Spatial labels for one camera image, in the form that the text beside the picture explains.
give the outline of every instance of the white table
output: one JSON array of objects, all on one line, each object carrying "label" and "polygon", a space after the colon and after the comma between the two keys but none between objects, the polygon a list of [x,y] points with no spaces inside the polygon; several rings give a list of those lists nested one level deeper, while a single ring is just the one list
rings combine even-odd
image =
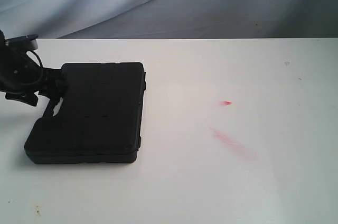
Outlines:
[{"label": "white table", "polygon": [[133,164],[35,165],[48,100],[1,94],[0,223],[338,223],[338,39],[38,43],[46,67],[142,62],[143,141]]}]

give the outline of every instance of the red stain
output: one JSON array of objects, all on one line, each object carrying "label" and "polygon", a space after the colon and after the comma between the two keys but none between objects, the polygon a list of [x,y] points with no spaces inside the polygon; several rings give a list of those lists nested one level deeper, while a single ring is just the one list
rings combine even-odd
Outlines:
[{"label": "red stain", "polygon": [[232,104],[232,102],[230,102],[230,101],[220,101],[221,106],[226,106],[226,105],[230,105],[230,104]]},{"label": "red stain", "polygon": [[225,133],[210,127],[210,129],[214,132],[214,137],[219,139],[221,142],[225,143],[227,147],[229,147],[233,152],[237,153],[241,157],[249,160],[254,161],[257,159],[257,156],[254,152],[247,149],[241,143],[236,142],[232,138],[228,137]]}]

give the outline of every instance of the gray fabric backdrop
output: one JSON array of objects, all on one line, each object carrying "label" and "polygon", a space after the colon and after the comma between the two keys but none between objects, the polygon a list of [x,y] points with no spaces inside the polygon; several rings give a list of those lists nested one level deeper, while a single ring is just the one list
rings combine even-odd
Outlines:
[{"label": "gray fabric backdrop", "polygon": [[338,0],[0,0],[6,37],[338,36]]}]

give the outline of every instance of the black cable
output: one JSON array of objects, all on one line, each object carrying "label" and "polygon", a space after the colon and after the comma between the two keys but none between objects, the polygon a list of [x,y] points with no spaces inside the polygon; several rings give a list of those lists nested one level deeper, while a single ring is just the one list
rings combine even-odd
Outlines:
[{"label": "black cable", "polygon": [[34,52],[34,51],[29,51],[29,52],[33,53],[36,56],[36,59],[39,61],[39,64],[40,64],[40,77],[38,78],[38,80],[36,80],[34,82],[31,82],[31,83],[20,83],[20,85],[24,85],[24,86],[37,85],[43,79],[43,65],[42,65],[42,61],[41,61],[39,55],[37,55],[37,53]]}]

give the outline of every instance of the black case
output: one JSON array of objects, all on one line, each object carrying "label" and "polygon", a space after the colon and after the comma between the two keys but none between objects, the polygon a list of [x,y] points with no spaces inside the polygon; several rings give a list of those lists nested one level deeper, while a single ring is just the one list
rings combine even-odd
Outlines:
[{"label": "black case", "polygon": [[25,143],[44,163],[130,163],[140,147],[145,71],[141,63],[69,63],[59,112],[50,100]]}]

